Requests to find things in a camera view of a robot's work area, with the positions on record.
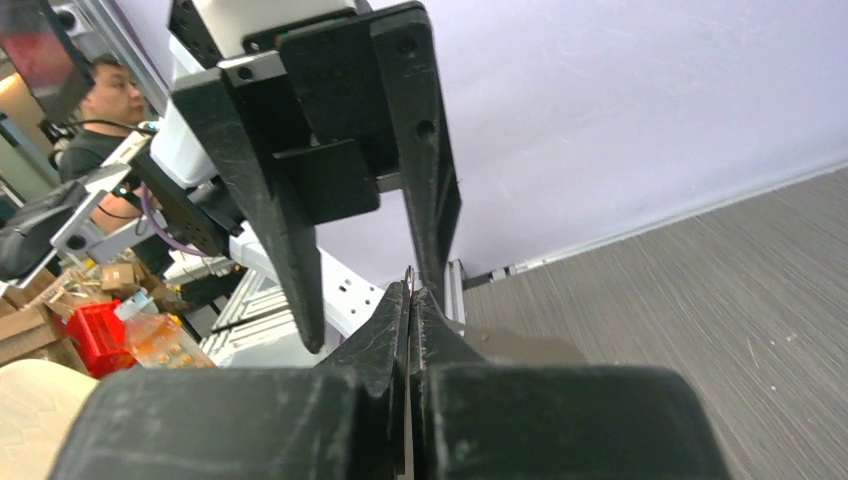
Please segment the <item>silver keyring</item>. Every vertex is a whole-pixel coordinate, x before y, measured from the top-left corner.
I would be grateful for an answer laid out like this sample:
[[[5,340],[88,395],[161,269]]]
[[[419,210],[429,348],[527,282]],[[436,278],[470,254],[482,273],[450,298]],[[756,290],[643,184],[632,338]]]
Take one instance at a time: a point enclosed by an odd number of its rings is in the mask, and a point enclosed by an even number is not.
[[[412,265],[409,265],[404,274],[404,283],[408,290],[409,296],[412,296],[415,291],[416,272]]]

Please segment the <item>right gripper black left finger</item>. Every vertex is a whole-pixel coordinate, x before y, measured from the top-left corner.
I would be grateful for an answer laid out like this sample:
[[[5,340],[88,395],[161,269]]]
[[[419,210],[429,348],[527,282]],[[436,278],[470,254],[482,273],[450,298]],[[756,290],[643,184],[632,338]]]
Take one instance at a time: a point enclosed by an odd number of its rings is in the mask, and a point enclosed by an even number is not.
[[[102,380],[50,470],[53,479],[394,479],[405,470],[411,292],[311,368],[134,368]]]

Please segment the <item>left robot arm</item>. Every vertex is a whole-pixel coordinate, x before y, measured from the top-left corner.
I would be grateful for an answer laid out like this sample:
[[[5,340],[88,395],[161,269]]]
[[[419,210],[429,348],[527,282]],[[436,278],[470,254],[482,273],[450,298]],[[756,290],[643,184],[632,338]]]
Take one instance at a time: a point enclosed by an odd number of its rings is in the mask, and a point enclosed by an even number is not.
[[[443,298],[462,201],[422,3],[175,1],[167,27],[170,103],[134,168],[202,253],[250,226],[317,352],[316,229],[396,189],[420,279]]]

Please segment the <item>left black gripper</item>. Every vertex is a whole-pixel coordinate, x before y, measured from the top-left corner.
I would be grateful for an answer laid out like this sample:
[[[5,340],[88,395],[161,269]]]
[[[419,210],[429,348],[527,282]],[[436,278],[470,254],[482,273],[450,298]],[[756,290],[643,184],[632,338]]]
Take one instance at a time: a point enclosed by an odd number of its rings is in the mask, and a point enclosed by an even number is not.
[[[325,343],[314,225],[377,209],[375,177],[398,150],[421,282],[442,292],[461,209],[428,13],[418,1],[381,10],[369,36],[371,17],[366,1],[176,1],[168,20],[193,59],[173,107],[313,354]]]

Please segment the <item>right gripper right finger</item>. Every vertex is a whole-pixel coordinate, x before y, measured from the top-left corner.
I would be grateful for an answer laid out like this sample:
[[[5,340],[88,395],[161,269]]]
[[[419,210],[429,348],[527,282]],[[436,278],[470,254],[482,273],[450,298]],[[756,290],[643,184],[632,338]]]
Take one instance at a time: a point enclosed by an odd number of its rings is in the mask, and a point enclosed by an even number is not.
[[[410,307],[413,471],[419,479],[727,479],[690,384],[650,366],[485,359],[432,293]]]

